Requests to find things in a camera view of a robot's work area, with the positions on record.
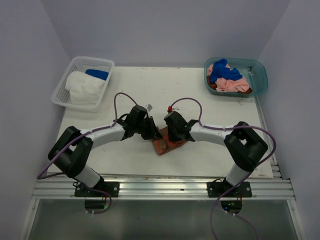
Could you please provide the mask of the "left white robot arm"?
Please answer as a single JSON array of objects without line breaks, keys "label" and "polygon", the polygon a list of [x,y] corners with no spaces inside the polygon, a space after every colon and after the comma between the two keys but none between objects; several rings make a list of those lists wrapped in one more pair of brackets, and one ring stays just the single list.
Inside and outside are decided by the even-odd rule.
[{"label": "left white robot arm", "polygon": [[77,181],[77,197],[117,197],[119,185],[107,183],[87,164],[93,149],[108,143],[124,141],[139,134],[143,140],[163,137],[148,110],[135,105],[129,113],[116,117],[111,125],[80,130],[69,126],[48,153],[48,159],[70,179]]}]

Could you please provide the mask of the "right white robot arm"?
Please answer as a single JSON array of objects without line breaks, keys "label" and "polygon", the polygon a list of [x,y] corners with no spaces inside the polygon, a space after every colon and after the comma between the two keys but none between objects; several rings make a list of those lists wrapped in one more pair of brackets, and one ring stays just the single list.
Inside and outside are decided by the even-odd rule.
[{"label": "right white robot arm", "polygon": [[268,150],[266,142],[246,122],[235,126],[218,127],[201,125],[199,120],[186,121],[176,111],[164,117],[168,138],[172,142],[208,142],[227,148],[234,164],[223,180],[206,183],[210,198],[251,198],[251,185],[243,180],[253,172]]}]

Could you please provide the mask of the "orange brown patterned towel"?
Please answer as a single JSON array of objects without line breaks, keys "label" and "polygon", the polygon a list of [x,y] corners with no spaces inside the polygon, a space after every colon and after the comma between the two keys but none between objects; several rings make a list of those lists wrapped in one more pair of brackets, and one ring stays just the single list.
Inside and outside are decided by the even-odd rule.
[{"label": "orange brown patterned towel", "polygon": [[187,141],[185,140],[175,141],[175,142],[170,141],[167,126],[159,129],[159,132],[162,135],[162,139],[154,139],[151,141],[154,147],[154,150],[158,156],[167,154],[177,148],[182,147],[187,143]]}]

